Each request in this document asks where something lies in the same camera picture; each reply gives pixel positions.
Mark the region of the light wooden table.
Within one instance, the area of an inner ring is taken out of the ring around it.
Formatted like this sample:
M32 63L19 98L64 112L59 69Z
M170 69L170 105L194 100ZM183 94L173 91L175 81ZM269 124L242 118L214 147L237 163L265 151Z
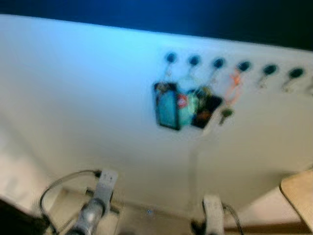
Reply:
M313 168L282 179L279 189L306 228L313 233Z

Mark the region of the white key tag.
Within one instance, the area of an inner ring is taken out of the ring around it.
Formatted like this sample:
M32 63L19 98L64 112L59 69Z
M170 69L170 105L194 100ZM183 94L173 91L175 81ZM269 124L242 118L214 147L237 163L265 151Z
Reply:
M221 121L221 115L219 114L213 114L213 116L210 117L208 123L206 124L205 128L201 132L201 137L207 137L212 133L212 131L219 127Z

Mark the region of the black key fob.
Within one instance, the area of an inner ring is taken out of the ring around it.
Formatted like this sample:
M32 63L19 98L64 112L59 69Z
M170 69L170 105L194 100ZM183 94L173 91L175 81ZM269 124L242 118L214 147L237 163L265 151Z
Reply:
M193 90L192 94L195 96L196 108L191 125L197 128L205 128L224 99L221 96L208 94L200 89Z

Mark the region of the black robot torso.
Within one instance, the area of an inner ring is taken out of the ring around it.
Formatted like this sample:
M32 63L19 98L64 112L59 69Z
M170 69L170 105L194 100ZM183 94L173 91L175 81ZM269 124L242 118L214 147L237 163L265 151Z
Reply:
M0 198L0 235L44 235L49 222Z

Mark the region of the black wall hook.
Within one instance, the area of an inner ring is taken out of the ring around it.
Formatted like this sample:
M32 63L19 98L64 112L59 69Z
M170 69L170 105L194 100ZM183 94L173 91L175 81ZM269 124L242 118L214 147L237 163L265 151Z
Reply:
M211 71L211 75L209 79L210 84L217 83L217 76L219 72L221 71L221 69L223 69L225 64L226 64L226 59L224 57L217 57L215 58L215 60L213 60L212 71Z
M302 77L306 73L306 70L302 67L296 67L291 69L288 72L288 78L282 84L282 91L290 92L290 87L293 83L295 83L300 77Z
M177 62L178 56L174 52L170 52L165 57L166 60L166 67L164 71L164 78L165 80L170 80L172 77L172 67Z
M251 69L252 63L250 61L241 61L237 67L236 70L238 72L247 72L249 69Z
M265 88L266 87L266 81L268 80L268 77L275 74L275 72L279 69L278 65L276 64L268 64L264 67L262 71L262 76L260 76L257 85L259 88Z
M195 80L195 72L197 70L197 67L201 64L201 56L198 54L193 54L188 58L188 64L189 64L189 70L187 74L188 80Z

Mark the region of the teal keychain with red badge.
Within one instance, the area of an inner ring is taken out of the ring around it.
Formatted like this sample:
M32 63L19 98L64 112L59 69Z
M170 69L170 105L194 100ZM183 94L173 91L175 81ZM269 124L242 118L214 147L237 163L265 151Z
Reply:
M178 82L179 125L190 125L198 107L197 82L194 77L186 76Z

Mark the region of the teal card holder keychain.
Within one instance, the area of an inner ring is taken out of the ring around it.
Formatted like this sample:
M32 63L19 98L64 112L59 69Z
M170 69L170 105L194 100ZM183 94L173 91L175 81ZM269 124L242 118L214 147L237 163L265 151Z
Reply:
M155 118L159 126L179 131L178 85L158 81L154 84Z

